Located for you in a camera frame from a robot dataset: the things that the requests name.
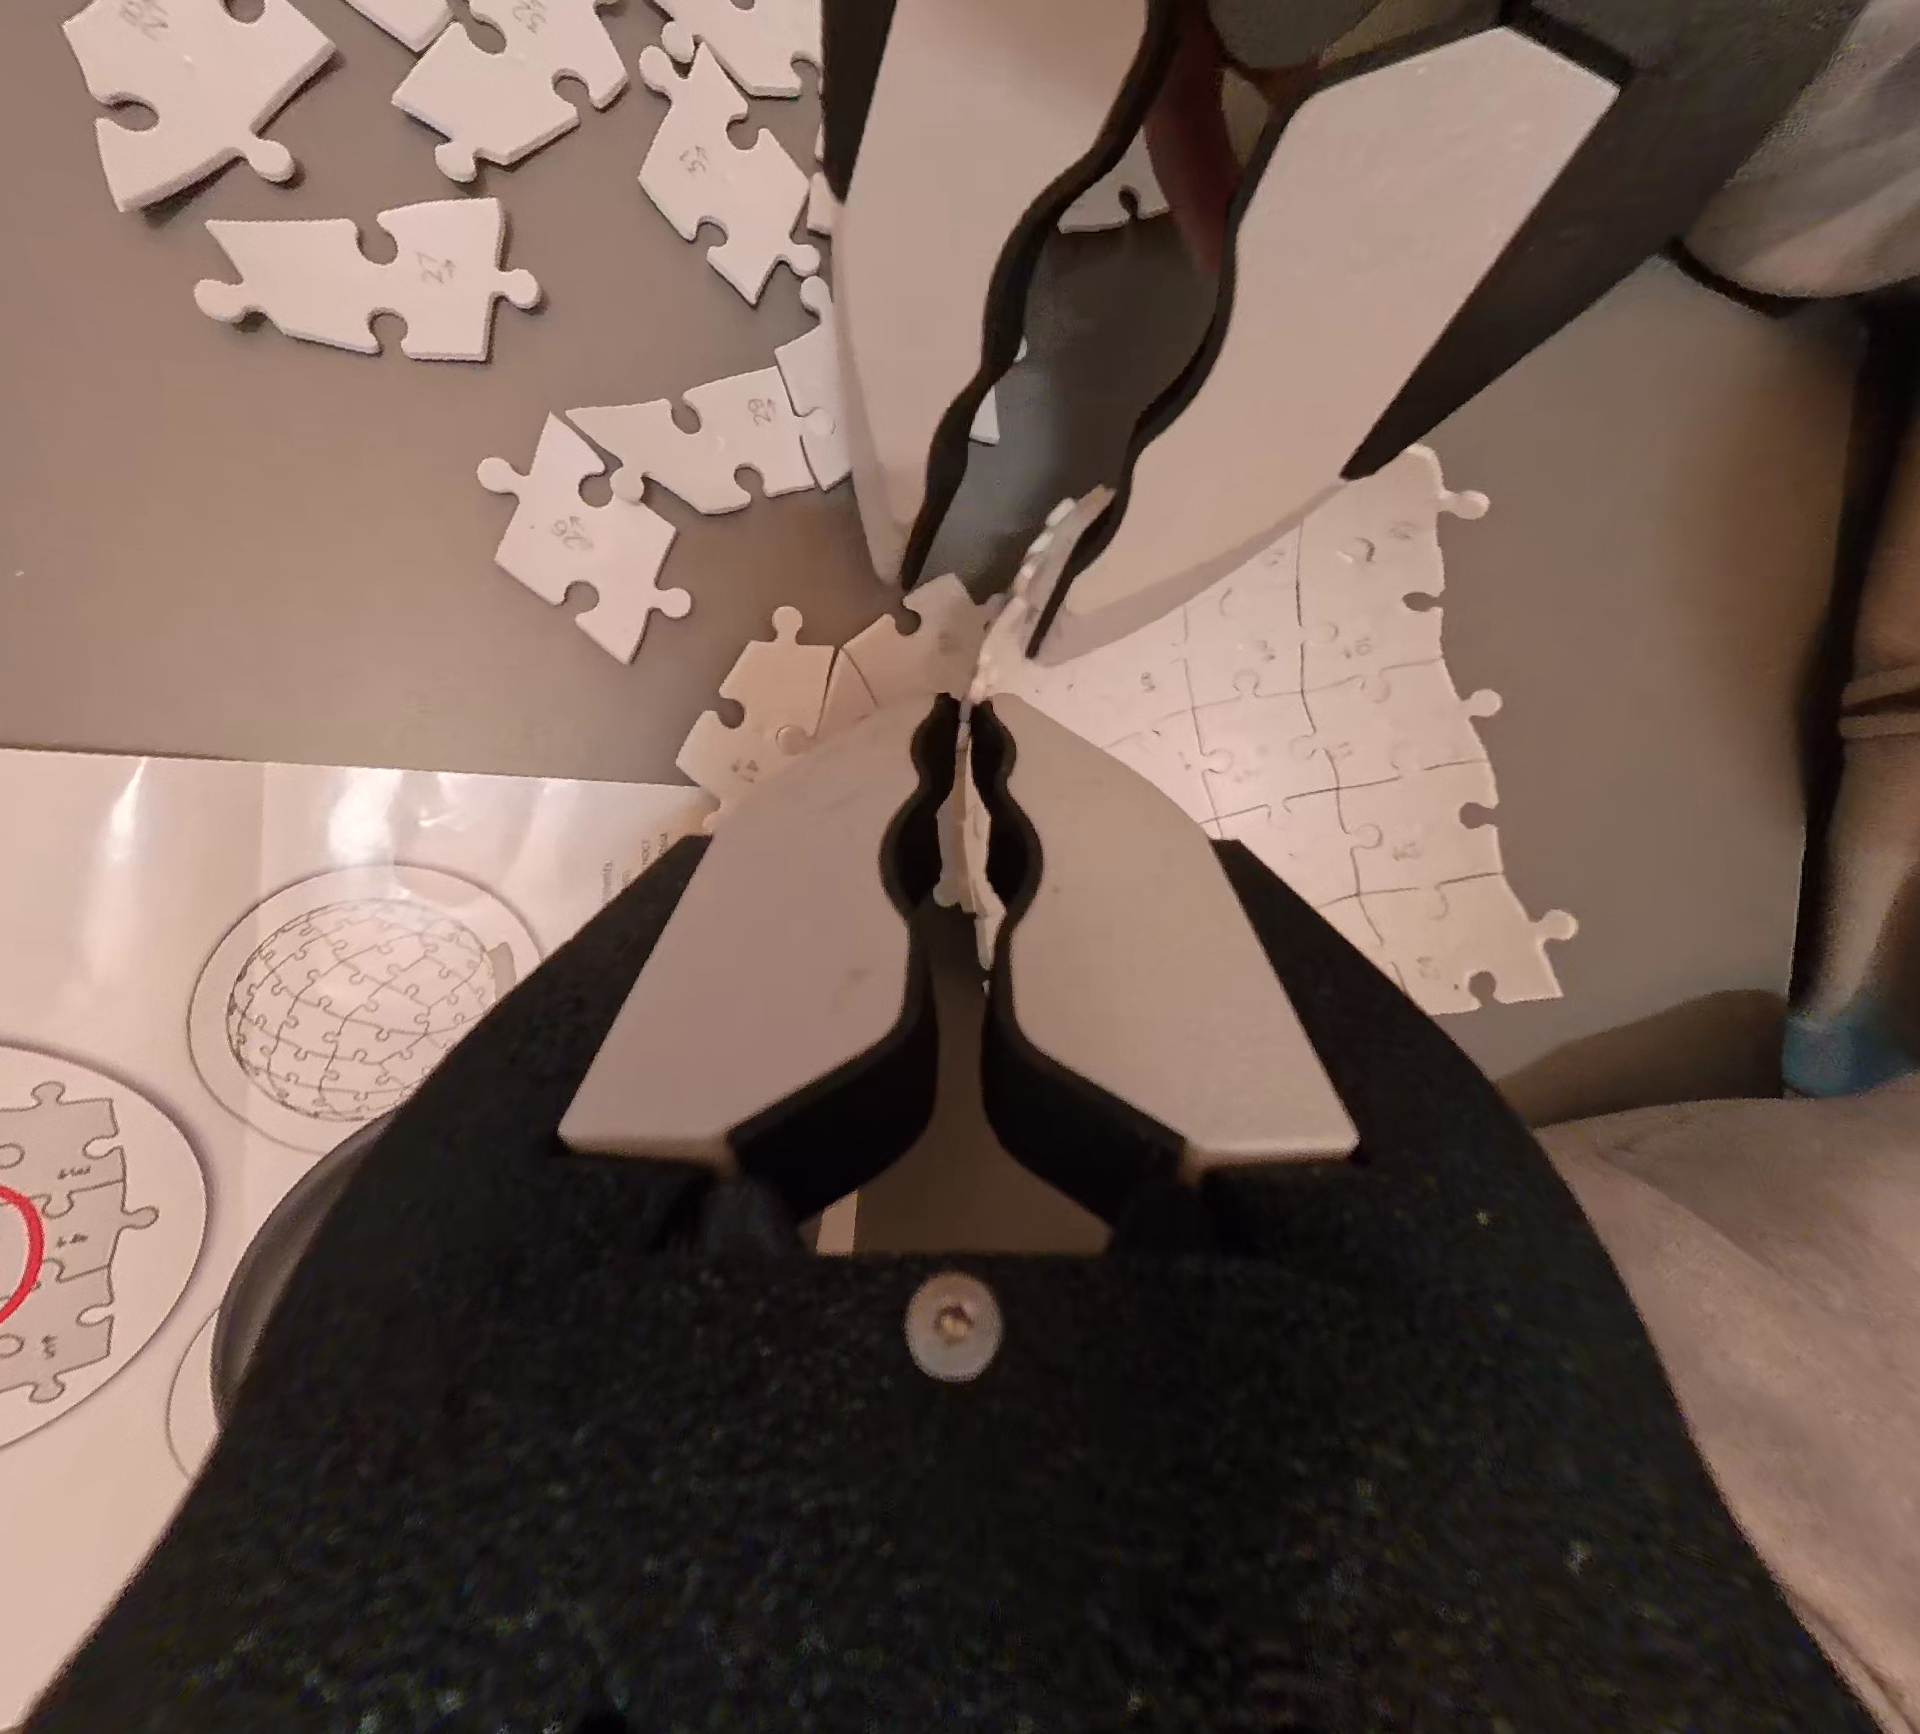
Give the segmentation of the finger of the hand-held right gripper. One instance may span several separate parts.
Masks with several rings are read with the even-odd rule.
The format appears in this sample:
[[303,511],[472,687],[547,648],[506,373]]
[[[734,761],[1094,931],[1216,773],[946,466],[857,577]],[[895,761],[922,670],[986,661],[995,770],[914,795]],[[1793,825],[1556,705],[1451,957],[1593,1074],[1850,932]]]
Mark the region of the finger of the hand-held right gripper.
[[1510,26],[1307,96],[1238,210],[1193,387],[1127,459],[1033,659],[1119,643],[1332,499],[1618,96]]
[[876,577],[920,584],[1060,215],[1130,144],[1161,0],[832,0],[837,431]]

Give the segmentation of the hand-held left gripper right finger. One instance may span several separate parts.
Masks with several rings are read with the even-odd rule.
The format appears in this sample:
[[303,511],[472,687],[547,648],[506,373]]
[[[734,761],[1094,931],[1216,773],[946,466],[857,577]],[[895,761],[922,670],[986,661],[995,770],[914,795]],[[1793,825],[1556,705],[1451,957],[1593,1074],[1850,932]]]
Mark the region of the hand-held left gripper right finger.
[[1359,1137],[1224,852],[1159,786],[1022,699],[971,711],[1001,905],[986,1121],[1106,1228],[1217,1174],[1338,1167]]

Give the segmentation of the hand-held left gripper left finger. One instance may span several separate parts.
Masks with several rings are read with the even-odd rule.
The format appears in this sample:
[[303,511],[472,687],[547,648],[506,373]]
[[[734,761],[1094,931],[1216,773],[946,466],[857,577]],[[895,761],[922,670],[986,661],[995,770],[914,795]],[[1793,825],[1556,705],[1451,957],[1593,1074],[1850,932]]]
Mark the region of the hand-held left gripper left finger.
[[954,695],[882,709],[722,819],[557,1127],[567,1150],[750,1178],[809,1219],[922,1138],[939,1032],[917,914],[960,719]]

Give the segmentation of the joined white puzzle strip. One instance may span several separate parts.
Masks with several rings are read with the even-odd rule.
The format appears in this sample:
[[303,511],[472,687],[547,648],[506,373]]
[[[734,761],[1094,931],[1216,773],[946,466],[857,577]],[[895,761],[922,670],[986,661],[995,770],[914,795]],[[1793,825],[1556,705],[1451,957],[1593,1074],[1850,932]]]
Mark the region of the joined white puzzle strip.
[[794,607],[772,615],[772,636],[750,643],[717,689],[736,722],[708,711],[687,731],[676,765],[704,795],[686,819],[690,834],[711,833],[734,804],[802,758],[865,721],[901,711],[935,765],[955,753],[961,703],[1005,595],[973,600],[954,577],[906,595],[845,643],[806,643]]

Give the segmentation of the curved white puzzle ball shell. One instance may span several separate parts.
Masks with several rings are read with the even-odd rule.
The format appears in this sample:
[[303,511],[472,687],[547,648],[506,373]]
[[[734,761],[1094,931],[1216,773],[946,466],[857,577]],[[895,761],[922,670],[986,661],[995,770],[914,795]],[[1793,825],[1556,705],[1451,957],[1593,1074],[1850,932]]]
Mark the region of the curved white puzzle ball shell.
[[1480,722],[1443,656],[1441,533],[1488,499],[1414,447],[1146,628],[1005,689],[1235,842],[1427,1015],[1562,995],[1492,812]]

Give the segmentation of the single white puzzle piece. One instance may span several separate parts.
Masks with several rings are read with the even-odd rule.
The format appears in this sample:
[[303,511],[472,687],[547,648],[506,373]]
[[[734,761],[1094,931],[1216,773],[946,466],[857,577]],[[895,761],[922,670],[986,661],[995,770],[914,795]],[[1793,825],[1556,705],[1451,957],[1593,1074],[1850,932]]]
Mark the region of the single white puzzle piece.
[[1064,593],[1075,553],[1114,501],[1116,491],[1097,485],[1080,496],[1057,501],[1045,514],[1019,561],[995,631],[1010,661],[1030,661],[1035,654],[1047,610]]

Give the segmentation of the person's right forearm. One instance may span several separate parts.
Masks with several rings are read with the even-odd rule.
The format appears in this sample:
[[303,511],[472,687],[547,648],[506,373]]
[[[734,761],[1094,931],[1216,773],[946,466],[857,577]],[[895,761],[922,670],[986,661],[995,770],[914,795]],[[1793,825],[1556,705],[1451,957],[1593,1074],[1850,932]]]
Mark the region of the person's right forearm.
[[1916,283],[1918,0],[1871,0],[1686,235],[1758,297],[1840,298]]

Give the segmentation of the black round ball stand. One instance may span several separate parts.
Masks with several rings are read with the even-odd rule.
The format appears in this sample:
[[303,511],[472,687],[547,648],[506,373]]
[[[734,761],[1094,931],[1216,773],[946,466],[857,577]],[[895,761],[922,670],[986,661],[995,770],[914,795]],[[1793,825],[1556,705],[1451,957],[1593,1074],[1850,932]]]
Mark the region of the black round ball stand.
[[326,1216],[365,1162],[393,1117],[370,1123],[320,1157],[275,1202],[233,1269],[212,1318],[208,1384],[214,1429],[232,1418],[240,1387],[268,1323]]

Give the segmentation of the scattered loose white puzzle pieces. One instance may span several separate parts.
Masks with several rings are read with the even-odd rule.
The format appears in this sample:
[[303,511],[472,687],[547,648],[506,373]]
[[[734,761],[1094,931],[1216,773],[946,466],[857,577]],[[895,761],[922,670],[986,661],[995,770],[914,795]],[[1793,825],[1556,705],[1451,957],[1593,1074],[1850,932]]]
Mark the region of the scattered loose white puzzle pieces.
[[[780,268],[802,280],[811,330],[775,369],[687,397],[691,433],[672,403],[577,410],[541,429],[528,471],[494,457],[478,469],[515,501],[497,569],[555,608],[587,590],[577,627],[627,664],[654,618],[693,608],[660,583],[676,535],[649,489],[726,517],[748,502],[739,471],[772,496],[851,477],[834,330],[834,0],[341,2],[412,57],[391,104],[433,134],[436,168],[461,192],[380,213],[383,260],[347,216],[212,218],[229,277],[196,286],[206,319],[352,355],[378,355],[371,324],[391,319],[416,362],[486,362],[496,306],[534,310],[543,290],[507,264],[501,202],[470,187],[579,124],[561,82],[597,110],[633,81],[664,102],[638,187],[684,242],[717,235],[706,259],[739,301],[755,304]],[[116,210],[143,215],[235,164],[272,187],[297,180],[272,123],[337,51],[289,0],[86,0],[62,34],[102,110]]]

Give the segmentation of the person's right hand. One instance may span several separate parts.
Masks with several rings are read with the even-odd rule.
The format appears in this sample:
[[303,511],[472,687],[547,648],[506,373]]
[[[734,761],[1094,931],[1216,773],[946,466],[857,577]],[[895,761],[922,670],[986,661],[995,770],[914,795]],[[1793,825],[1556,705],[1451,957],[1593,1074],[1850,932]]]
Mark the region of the person's right hand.
[[1142,134],[1165,210],[1195,267],[1222,268],[1238,161],[1222,104],[1225,55],[1206,0],[1170,0],[1170,55]]

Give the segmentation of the white paper instruction sheet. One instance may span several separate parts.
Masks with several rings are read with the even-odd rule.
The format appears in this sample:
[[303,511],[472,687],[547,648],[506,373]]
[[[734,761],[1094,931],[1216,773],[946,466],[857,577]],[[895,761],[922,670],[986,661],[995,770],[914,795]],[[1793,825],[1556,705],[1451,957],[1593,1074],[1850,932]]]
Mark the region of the white paper instruction sheet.
[[4,751],[4,1448],[187,1483],[299,1178],[684,834],[693,786]]

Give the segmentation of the beige zip hoodie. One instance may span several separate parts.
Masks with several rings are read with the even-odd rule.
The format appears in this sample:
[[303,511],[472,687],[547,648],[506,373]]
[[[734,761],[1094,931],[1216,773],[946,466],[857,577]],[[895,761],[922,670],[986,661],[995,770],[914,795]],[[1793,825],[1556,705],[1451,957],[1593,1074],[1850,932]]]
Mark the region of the beige zip hoodie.
[[1916,290],[1873,315],[1899,405],[1867,533],[1804,997],[1883,1004],[1910,1072],[1845,1098],[1693,1100],[1544,1146],[1646,1321],[1681,1415],[1866,1731],[1918,1722]]

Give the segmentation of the blue cloth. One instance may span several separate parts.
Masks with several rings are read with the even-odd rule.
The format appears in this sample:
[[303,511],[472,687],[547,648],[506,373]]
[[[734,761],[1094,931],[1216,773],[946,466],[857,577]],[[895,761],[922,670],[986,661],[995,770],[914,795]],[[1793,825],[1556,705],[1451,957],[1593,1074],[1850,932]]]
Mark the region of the blue cloth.
[[1873,997],[1787,1015],[1781,1082],[1797,1098],[1851,1098],[1910,1072],[1907,1048]]

